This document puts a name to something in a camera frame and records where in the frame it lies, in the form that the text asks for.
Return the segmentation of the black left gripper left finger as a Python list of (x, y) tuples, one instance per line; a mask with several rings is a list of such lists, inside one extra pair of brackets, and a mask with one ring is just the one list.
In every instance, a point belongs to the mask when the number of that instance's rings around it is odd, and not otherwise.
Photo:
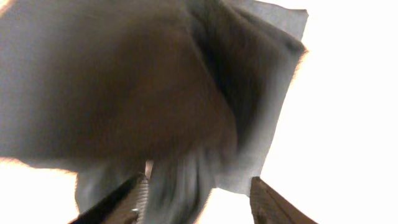
[(142, 224), (149, 182), (138, 173), (70, 224)]

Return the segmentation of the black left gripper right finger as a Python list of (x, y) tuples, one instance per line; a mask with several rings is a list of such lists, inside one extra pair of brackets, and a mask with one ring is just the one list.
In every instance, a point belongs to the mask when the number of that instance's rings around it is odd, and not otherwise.
[(255, 224), (317, 224), (260, 177), (251, 179), (249, 203)]

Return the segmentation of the black t-shirt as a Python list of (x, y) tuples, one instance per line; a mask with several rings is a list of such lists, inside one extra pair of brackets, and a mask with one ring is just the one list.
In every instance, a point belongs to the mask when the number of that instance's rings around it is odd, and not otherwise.
[(1, 156), (76, 172), (80, 215), (144, 174), (143, 223), (194, 223), (249, 194), (305, 51), (231, 1), (11, 1)]

